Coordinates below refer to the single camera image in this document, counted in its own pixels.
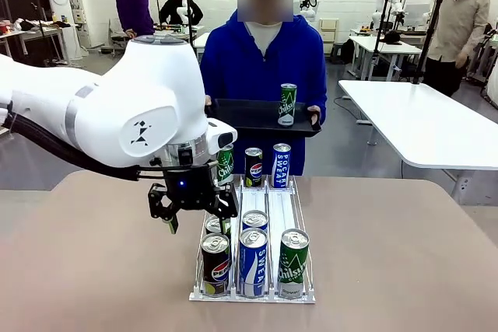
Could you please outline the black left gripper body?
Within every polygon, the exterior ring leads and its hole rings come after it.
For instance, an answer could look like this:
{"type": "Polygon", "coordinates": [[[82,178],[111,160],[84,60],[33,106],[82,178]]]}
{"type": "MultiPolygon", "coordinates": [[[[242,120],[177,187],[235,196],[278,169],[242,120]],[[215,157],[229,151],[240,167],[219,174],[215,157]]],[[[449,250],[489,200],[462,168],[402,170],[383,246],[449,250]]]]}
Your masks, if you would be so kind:
{"type": "Polygon", "coordinates": [[[208,166],[168,168],[164,171],[166,196],[180,210],[210,210],[216,192],[208,166]]]}

